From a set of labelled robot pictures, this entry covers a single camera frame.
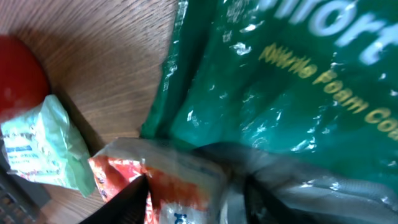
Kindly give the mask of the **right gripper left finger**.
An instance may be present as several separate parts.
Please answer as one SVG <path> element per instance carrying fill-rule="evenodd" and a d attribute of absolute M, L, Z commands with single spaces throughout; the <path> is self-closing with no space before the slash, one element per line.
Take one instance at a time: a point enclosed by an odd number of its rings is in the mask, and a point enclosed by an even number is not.
<path fill-rule="evenodd" d="M 148 193 L 147 179 L 140 176 L 80 224 L 144 224 Z"/>

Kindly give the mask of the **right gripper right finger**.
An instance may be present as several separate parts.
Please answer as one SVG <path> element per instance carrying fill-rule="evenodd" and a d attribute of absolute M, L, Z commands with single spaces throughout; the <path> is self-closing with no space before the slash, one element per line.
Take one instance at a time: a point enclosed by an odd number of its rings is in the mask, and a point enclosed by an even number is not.
<path fill-rule="evenodd" d="M 303 217 L 282 203 L 270 190 L 261 185 L 252 175 L 244 183 L 246 219 L 250 224 L 308 224 L 311 219 Z"/>

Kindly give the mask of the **orange white snack packet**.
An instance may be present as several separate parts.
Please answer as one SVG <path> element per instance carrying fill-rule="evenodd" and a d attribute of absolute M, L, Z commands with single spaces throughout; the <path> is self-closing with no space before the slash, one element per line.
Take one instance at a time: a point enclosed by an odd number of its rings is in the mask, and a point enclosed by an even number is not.
<path fill-rule="evenodd" d="M 145 224 L 220 222 L 227 175 L 214 162 L 165 141 L 117 138 L 88 163 L 105 202 L 146 178 Z"/>

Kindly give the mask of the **green 3M gloves package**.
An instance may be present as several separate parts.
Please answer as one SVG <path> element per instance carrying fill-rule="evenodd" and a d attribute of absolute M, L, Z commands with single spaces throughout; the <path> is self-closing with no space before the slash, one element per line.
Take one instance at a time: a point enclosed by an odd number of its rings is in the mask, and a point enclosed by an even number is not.
<path fill-rule="evenodd" d="M 228 161 L 289 223 L 397 222 L 397 1 L 179 1 L 141 137 Z"/>

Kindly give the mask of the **red sauce bottle green cap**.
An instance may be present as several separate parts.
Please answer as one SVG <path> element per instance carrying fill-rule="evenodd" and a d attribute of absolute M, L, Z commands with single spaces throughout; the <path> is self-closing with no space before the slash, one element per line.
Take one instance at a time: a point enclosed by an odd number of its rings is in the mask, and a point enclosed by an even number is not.
<path fill-rule="evenodd" d="M 45 72 L 29 48 L 1 36 L 1 122 L 35 108 L 50 94 Z"/>

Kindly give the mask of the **mint green tissue pack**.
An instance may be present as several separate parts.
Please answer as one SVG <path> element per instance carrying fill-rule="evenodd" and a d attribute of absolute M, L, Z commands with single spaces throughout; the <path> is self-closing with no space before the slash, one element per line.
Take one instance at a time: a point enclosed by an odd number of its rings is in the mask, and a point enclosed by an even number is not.
<path fill-rule="evenodd" d="M 55 95 L 2 123 L 1 132 L 10 174 L 78 190 L 84 197 L 93 193 L 96 184 L 88 148 Z"/>

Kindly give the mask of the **grey plastic mesh basket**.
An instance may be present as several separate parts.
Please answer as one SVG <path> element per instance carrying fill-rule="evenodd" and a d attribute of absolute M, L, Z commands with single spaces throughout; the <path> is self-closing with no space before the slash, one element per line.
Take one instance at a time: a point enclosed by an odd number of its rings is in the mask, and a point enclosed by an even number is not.
<path fill-rule="evenodd" d="M 42 208 L 51 201 L 40 184 L 8 174 L 9 164 L 1 155 L 1 223 L 47 223 Z"/>

